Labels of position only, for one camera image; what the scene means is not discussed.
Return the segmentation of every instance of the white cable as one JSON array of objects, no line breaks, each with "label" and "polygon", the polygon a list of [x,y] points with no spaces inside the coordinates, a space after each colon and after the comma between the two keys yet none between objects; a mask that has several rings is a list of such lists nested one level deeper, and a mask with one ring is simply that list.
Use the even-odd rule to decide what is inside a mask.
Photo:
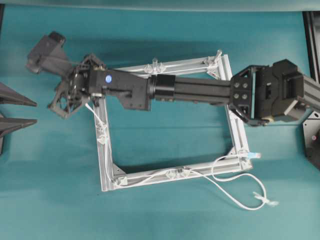
[{"label": "white cable", "polygon": [[261,200],[261,204],[257,207],[249,207],[244,205],[243,203],[239,202],[237,199],[235,199],[230,193],[228,193],[226,190],[224,190],[216,181],[212,180],[211,178],[209,178],[208,176],[202,174],[201,172],[198,172],[196,170],[193,169],[189,169],[190,172],[196,173],[202,177],[204,177],[205,179],[207,179],[208,181],[212,182],[214,185],[216,185],[225,195],[227,195],[235,204],[237,204],[239,207],[245,209],[245,210],[249,210],[249,211],[255,211],[258,210],[260,208],[262,208],[265,204],[268,204],[271,207],[277,206],[279,204],[279,202],[277,201],[270,201],[267,198],[267,191],[266,191],[266,187],[265,185],[260,181],[259,178],[257,178],[255,175],[251,174],[251,173],[241,173],[239,175],[235,175],[235,176],[231,176],[231,177],[227,177],[227,178],[219,178],[216,177],[214,175],[214,168],[215,168],[215,164],[220,161],[221,159],[224,159],[226,157],[230,157],[230,156],[222,156],[217,158],[216,160],[213,161],[212,167],[211,167],[211,176],[213,177],[214,180],[216,180],[217,182],[230,182],[232,180],[235,180],[237,178],[240,178],[242,176],[248,176],[253,178],[261,187],[262,192],[263,192],[263,196],[261,196],[260,194],[253,192],[254,197],[258,200]]},{"label": "white cable", "polygon": [[[89,111],[91,111],[95,118],[98,120],[98,124],[99,124],[99,127],[102,129],[103,131],[103,136],[100,136],[99,138],[97,138],[97,141],[104,145],[105,146],[105,153],[107,152],[107,144],[106,144],[106,140],[108,139],[108,134],[106,132],[106,129],[108,128],[108,125],[107,123],[104,123],[100,118],[99,116],[95,113],[95,111],[89,106],[89,104],[85,104],[85,106],[89,109]],[[212,163],[212,167],[211,167],[211,176],[213,177],[213,179],[215,180],[212,180],[211,178],[209,178],[208,176],[204,175],[203,173],[201,172],[198,172],[194,169],[182,169],[182,171],[188,171],[188,172],[192,172],[192,173],[195,173],[199,176],[202,176],[204,177],[205,179],[207,179],[208,181],[210,181],[211,183],[213,183],[214,185],[216,185],[225,195],[227,195],[235,204],[237,204],[239,207],[245,209],[245,210],[249,210],[249,211],[255,211],[255,210],[258,210],[260,208],[262,208],[265,204],[269,205],[269,206],[277,206],[279,204],[279,202],[277,201],[270,201],[268,198],[267,198],[267,191],[266,191],[266,187],[265,185],[260,181],[260,179],[258,179],[255,175],[251,174],[251,173],[241,173],[241,174],[238,174],[238,175],[235,175],[235,176],[231,176],[231,177],[226,177],[226,178],[219,178],[219,177],[216,177],[214,175],[214,168],[215,168],[215,165],[218,161],[226,158],[226,157],[252,157],[254,158],[255,156],[258,156],[259,154],[257,153],[252,153],[252,152],[248,152],[248,153],[243,153],[243,154],[237,154],[237,155],[226,155],[226,156],[221,156],[219,158],[217,158],[216,160],[213,161]],[[138,182],[135,182],[135,183],[131,183],[131,184],[127,184],[127,185],[121,185],[121,184],[118,184],[116,181],[114,181],[113,179],[111,179],[111,177],[109,176],[108,174],[108,171],[107,171],[107,155],[105,154],[104,155],[104,165],[105,165],[105,173],[106,173],[106,176],[107,178],[109,179],[109,181],[111,183],[113,183],[114,185],[116,185],[117,187],[133,187],[133,186],[139,186],[139,185],[142,185],[143,183],[149,181],[150,179],[156,177],[156,176],[160,176],[160,175],[163,175],[163,174],[166,174],[166,176],[171,179],[170,175],[167,174],[168,172],[171,172],[171,171],[177,171],[178,169],[176,167],[174,168],[169,168],[169,169],[161,169],[161,170],[156,170],[154,173],[150,174],[150,175],[146,175],[144,177],[147,177],[141,181],[138,181]],[[262,189],[262,192],[263,192],[263,195],[261,196],[260,194],[256,193],[256,192],[253,192],[253,195],[256,199],[260,200],[261,201],[261,204],[257,207],[249,207],[249,206],[246,206],[244,205],[243,203],[241,203],[240,201],[238,201],[237,199],[235,199],[230,193],[228,193],[226,190],[224,190],[217,182],[230,182],[230,181],[233,181],[235,179],[238,179],[242,176],[248,176],[248,177],[251,177],[253,178],[261,187]]]}]

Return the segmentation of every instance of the blue led light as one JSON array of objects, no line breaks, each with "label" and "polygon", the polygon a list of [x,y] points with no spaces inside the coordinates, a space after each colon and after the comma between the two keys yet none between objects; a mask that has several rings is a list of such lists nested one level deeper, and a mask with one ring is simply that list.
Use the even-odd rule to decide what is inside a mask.
[{"label": "blue led light", "polygon": [[112,76],[111,76],[111,75],[107,75],[107,76],[105,77],[105,82],[106,82],[107,84],[109,84],[109,83],[111,83],[111,81],[112,81]]}]

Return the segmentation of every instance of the rectangular aluminum frame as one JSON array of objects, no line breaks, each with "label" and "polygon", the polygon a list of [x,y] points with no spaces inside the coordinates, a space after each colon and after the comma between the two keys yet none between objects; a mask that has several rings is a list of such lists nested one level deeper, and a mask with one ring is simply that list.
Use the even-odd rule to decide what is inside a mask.
[{"label": "rectangular aluminum frame", "polygon": [[[143,78],[149,77],[150,74],[159,73],[174,75],[208,73],[216,79],[226,81],[230,81],[230,79],[232,78],[228,55],[222,55],[222,52],[220,50],[218,50],[216,56],[164,63],[158,63],[157,59],[153,59],[152,65],[147,64],[141,66],[123,67],[119,68],[119,70],[133,72],[137,76]],[[233,147],[229,151],[228,155],[235,156],[229,156],[223,160],[218,161],[213,171],[215,174],[236,173],[249,170],[253,167],[250,159],[236,156],[238,153],[249,152],[244,123],[233,112],[231,112],[228,107],[226,107],[225,110],[233,143]],[[103,192],[199,177],[198,174],[193,172],[190,172],[188,175],[177,174],[175,177],[168,177],[167,173],[169,170],[173,169],[172,167],[136,173],[125,173],[113,162],[106,99],[102,98],[99,100],[99,107],[94,107],[94,112],[106,124],[106,133],[108,136],[106,138],[105,144],[101,144],[101,141],[97,141],[101,190]],[[102,129],[98,127],[99,124],[96,117],[94,117],[94,122],[96,126],[96,137],[97,139],[100,139],[101,135],[104,133],[102,132]],[[178,170],[179,168],[189,168],[208,176],[211,174],[212,164],[213,162],[210,161],[185,166],[177,166],[175,167],[175,169]],[[145,180],[148,176],[154,173],[160,174],[156,174],[153,178],[147,181],[135,184],[141,182],[142,180]]]}]

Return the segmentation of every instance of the robotic arm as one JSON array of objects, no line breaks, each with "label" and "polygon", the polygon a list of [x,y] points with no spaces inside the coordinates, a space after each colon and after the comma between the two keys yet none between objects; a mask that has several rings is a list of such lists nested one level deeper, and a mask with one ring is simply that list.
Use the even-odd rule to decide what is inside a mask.
[{"label": "robotic arm", "polygon": [[251,126],[299,119],[306,108],[320,111],[320,85],[288,60],[272,66],[251,65],[231,81],[158,74],[145,79],[130,72],[107,69],[94,54],[73,66],[57,32],[45,35],[28,55],[26,67],[61,76],[49,108],[68,118],[89,101],[97,106],[105,95],[115,96],[125,109],[151,110],[151,101],[189,101],[228,105]]}]

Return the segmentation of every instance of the teal cloth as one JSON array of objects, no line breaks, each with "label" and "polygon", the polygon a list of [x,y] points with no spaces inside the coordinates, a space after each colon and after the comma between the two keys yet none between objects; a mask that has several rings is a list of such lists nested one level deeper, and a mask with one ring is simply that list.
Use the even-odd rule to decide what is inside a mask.
[{"label": "teal cloth", "polygon": [[[203,13],[7,5],[0,36],[0,82],[38,103],[1,105],[11,118],[38,119],[5,137],[0,157],[2,240],[246,239],[318,240],[320,172],[304,157],[301,126],[247,127],[250,173],[280,205],[249,212],[203,178],[101,192],[93,115],[67,120],[49,111],[60,79],[27,71],[27,54],[51,31],[64,34],[72,61],[95,53],[110,68],[229,55],[233,73],[288,58],[309,75],[302,14]],[[124,110],[108,97],[114,161],[127,173],[212,161],[231,139],[223,107],[153,102]],[[223,184],[248,205],[249,178]]]}]

